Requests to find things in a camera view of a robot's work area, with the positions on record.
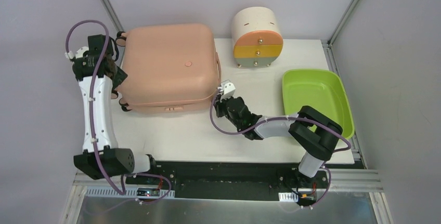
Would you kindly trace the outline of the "pink hard-shell suitcase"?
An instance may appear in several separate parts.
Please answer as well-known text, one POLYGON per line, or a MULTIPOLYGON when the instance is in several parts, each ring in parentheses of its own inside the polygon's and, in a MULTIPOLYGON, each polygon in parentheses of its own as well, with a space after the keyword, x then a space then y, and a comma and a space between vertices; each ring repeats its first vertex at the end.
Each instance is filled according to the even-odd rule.
POLYGON ((211 29, 201 23, 150 25, 119 32, 121 69, 116 88, 123 111, 168 113, 210 106, 222 69, 211 29))

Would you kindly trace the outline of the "green plastic tray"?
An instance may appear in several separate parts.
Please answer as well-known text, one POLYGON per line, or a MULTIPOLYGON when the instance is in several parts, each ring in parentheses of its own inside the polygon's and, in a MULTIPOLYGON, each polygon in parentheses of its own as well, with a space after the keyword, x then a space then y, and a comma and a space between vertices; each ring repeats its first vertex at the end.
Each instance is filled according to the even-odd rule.
POLYGON ((328 70, 294 69, 282 76, 282 102, 285 114, 311 106, 343 128, 350 139, 355 126, 349 100, 340 77, 328 70))

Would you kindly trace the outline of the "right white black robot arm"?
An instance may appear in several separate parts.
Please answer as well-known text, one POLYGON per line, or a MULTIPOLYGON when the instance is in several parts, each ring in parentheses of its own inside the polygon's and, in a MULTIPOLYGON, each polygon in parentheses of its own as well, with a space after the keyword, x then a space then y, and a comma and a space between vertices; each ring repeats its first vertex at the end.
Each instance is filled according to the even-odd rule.
POLYGON ((249 140, 287 137, 297 141, 305 154, 295 171, 295 181, 303 188, 316 181, 317 172, 338 152, 338 141, 346 140, 338 123, 311 106, 302 106, 293 115, 265 117, 252 113, 241 97, 217 96, 210 106, 210 120, 215 117, 229 120, 236 128, 234 135, 249 140))

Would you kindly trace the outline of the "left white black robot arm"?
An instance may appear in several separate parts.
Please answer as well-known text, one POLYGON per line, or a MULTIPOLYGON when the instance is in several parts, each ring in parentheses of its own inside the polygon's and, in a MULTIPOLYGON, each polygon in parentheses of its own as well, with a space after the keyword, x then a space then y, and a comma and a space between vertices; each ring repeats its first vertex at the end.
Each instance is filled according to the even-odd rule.
POLYGON ((87 46, 78 49, 72 70, 77 80, 84 106, 84 142, 82 153, 73 158, 77 169, 93 180, 139 173, 147 185, 154 184, 159 171, 152 167, 151 155, 120 148, 114 133, 111 97, 117 96, 115 86, 126 74, 114 63, 119 52, 105 35, 90 35, 87 46))

